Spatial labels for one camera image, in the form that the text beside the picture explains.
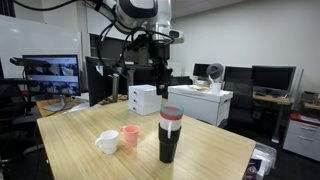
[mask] paper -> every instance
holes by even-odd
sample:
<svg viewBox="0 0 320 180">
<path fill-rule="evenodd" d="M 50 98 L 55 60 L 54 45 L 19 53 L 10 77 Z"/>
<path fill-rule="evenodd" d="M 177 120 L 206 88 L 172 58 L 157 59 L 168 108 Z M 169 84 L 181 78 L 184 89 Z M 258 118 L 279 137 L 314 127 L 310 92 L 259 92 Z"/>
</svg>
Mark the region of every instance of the paper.
<svg viewBox="0 0 320 180">
<path fill-rule="evenodd" d="M 81 104 L 79 104 L 77 106 L 74 106 L 73 108 L 69 109 L 66 112 L 74 112 L 74 111 L 79 111 L 79 110 L 88 109 L 88 108 L 92 108 L 92 107 L 90 107 L 90 104 L 88 102 L 85 102 L 85 103 L 81 103 Z"/>
<path fill-rule="evenodd" d="M 99 63 L 96 65 L 96 70 L 101 76 L 103 76 L 103 66 L 101 66 Z"/>
<path fill-rule="evenodd" d="M 303 115 L 300 115 L 300 119 L 301 119 L 301 120 L 304 120 L 304 121 L 310 121 L 310 122 L 320 123 L 320 120 L 319 120 L 319 119 L 312 118 L 312 117 L 307 117 L 307 116 L 303 116 Z"/>
</svg>

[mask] travel mug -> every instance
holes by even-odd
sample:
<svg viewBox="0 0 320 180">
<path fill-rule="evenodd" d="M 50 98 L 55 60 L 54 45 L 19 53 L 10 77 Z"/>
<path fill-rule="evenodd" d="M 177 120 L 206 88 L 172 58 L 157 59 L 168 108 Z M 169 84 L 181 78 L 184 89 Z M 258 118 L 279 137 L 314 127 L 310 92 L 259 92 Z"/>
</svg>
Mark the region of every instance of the travel mug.
<svg viewBox="0 0 320 180">
<path fill-rule="evenodd" d="M 160 161 L 164 163 L 171 163 L 174 160 L 174 156 L 177 149 L 181 132 L 181 126 L 177 131 L 171 131 L 171 137 L 168 138 L 168 131 L 162 129 L 159 123 L 159 141 L 160 141 Z"/>
</svg>

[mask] pink cup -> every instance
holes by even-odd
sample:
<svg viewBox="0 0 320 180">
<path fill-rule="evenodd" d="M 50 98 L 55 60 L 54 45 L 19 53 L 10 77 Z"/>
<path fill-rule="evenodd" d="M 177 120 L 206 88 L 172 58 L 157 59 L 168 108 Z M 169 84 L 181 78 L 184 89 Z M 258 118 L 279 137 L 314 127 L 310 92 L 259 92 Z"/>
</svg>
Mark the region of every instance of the pink cup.
<svg viewBox="0 0 320 180">
<path fill-rule="evenodd" d="M 123 126 L 121 128 L 121 132 L 124 135 L 127 147 L 134 147 L 137 145 L 139 130 L 140 130 L 139 126 L 135 126 L 135 125 Z"/>
</svg>

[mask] white mug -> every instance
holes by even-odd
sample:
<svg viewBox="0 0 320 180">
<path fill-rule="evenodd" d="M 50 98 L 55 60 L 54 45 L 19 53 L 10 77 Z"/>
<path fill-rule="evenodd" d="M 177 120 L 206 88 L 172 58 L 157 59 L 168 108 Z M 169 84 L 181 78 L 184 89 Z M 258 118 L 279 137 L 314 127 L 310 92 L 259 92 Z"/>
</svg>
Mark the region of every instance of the white mug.
<svg viewBox="0 0 320 180">
<path fill-rule="evenodd" d="M 212 94 L 220 94 L 221 83 L 212 83 L 210 84 L 210 89 Z"/>
<path fill-rule="evenodd" d="M 171 131 L 177 131 L 180 129 L 180 120 L 168 120 L 165 118 L 160 118 L 160 127 L 168 131 L 168 138 L 171 138 Z"/>
<path fill-rule="evenodd" d="M 96 140 L 95 145 L 106 154 L 113 154 L 117 150 L 119 132 L 108 130 Z"/>
</svg>

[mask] desk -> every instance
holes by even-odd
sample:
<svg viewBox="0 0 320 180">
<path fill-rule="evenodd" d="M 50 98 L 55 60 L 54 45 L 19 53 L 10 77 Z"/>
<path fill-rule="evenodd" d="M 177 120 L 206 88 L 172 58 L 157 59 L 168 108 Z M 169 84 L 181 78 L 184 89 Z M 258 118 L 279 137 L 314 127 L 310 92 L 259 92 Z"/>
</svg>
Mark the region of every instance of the desk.
<svg viewBox="0 0 320 180">
<path fill-rule="evenodd" d="M 159 112 L 140 116 L 118 102 L 38 119 L 55 179 L 242 179 L 255 142 L 187 116 L 174 162 L 159 160 Z M 105 155 L 95 148 L 100 133 L 140 126 L 138 146 Z"/>
<path fill-rule="evenodd" d="M 303 105 L 306 109 L 313 109 L 313 110 L 320 111 L 320 105 L 316 105 L 314 103 L 306 103 L 306 102 L 304 102 Z"/>
<path fill-rule="evenodd" d="M 126 95 L 118 95 L 118 101 L 126 101 L 127 100 L 127 96 Z M 105 104 L 111 104 L 112 101 L 112 96 L 107 97 L 105 100 L 102 100 L 101 102 L 99 102 L 99 105 L 105 105 Z M 61 114 L 64 113 L 66 111 L 68 111 L 69 109 L 65 109 L 65 110 L 61 110 L 58 112 L 52 112 L 52 111 L 48 111 L 43 109 L 43 107 L 48 106 L 50 104 L 53 103 L 57 103 L 59 102 L 58 99 L 50 99 L 50 100 L 42 100 L 42 101 L 37 101 L 37 107 L 39 109 L 39 112 L 41 114 L 41 117 L 47 117 L 50 116 L 52 114 Z M 81 102 L 77 102 L 77 101 L 72 101 L 70 98 L 67 98 L 67 105 L 74 107 L 81 104 Z"/>
<path fill-rule="evenodd" d="M 64 110 L 61 110 L 58 112 L 52 112 L 52 111 L 48 111 L 48 110 L 43 109 L 43 107 L 48 106 L 50 104 L 57 103 L 57 102 L 59 102 L 59 99 L 49 99 L 49 100 L 37 101 L 36 103 L 37 103 L 37 107 L 39 109 L 39 112 L 41 114 L 41 117 L 47 117 L 52 114 L 61 114 L 61 113 L 66 112 L 67 110 L 69 110 L 69 109 L 64 109 Z M 79 104 L 81 104 L 81 103 L 77 102 L 77 101 L 72 101 L 70 98 L 67 98 L 67 105 L 74 107 Z"/>
<path fill-rule="evenodd" d="M 279 143 L 279 127 L 280 127 L 281 118 L 283 115 L 283 110 L 284 110 L 283 108 L 291 104 L 290 99 L 281 98 L 281 97 L 272 97 L 271 95 L 258 96 L 255 94 L 253 94 L 253 99 L 259 100 L 259 101 L 277 103 L 280 106 L 276 127 L 272 135 L 272 142 Z"/>
</svg>

